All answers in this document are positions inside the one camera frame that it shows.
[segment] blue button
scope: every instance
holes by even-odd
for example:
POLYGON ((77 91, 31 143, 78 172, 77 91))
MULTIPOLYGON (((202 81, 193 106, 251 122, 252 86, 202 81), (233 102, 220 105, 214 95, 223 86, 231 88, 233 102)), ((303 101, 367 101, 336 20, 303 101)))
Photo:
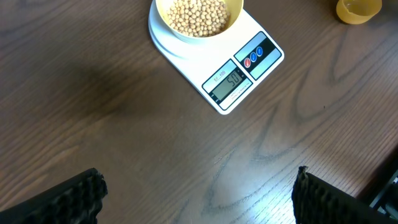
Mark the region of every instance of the blue button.
POLYGON ((253 52, 253 53, 250 54, 250 60, 251 60, 251 62, 255 62, 257 60, 256 53, 253 52))
POLYGON ((262 47, 258 47, 258 48, 256 49, 256 53, 257 53, 257 56, 258 56, 258 57, 261 57, 261 56, 262 56, 262 47))

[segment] black foam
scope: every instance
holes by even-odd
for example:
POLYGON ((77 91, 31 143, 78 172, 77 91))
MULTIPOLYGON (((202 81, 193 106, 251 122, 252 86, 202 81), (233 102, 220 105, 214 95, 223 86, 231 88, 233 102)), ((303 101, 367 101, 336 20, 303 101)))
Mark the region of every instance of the black foam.
POLYGON ((92 224, 102 209, 107 186, 96 169, 89 169, 0 213, 0 223, 92 224))

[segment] black textured object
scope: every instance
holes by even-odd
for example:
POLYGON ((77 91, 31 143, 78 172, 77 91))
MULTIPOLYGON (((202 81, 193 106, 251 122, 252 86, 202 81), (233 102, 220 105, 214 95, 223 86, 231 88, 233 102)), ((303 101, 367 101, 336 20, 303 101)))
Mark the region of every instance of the black textured object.
POLYGON ((397 224, 352 196, 298 169, 292 200, 296 223, 300 224, 397 224))
POLYGON ((108 194, 103 175, 92 168, 0 212, 1 224, 92 224, 108 194))

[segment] dark wood surface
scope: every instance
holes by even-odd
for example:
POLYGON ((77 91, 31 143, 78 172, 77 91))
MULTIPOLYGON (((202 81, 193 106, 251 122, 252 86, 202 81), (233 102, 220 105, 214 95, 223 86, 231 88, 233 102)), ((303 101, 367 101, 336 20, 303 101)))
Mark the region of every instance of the dark wood surface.
POLYGON ((360 26, 246 1, 286 57, 227 116, 154 47, 150 4, 0 1, 0 210, 95 167, 100 223, 293 223, 298 166, 356 196, 393 153, 397 1, 360 26))

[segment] lcd display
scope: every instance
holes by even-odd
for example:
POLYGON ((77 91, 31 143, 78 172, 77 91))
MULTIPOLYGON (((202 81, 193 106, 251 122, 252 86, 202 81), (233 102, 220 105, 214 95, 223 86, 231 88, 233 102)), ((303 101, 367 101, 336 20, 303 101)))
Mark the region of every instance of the lcd display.
POLYGON ((234 90, 241 82, 243 81, 242 77, 233 71, 229 74, 214 90, 213 94, 218 99, 223 99, 226 97, 228 93, 234 90))

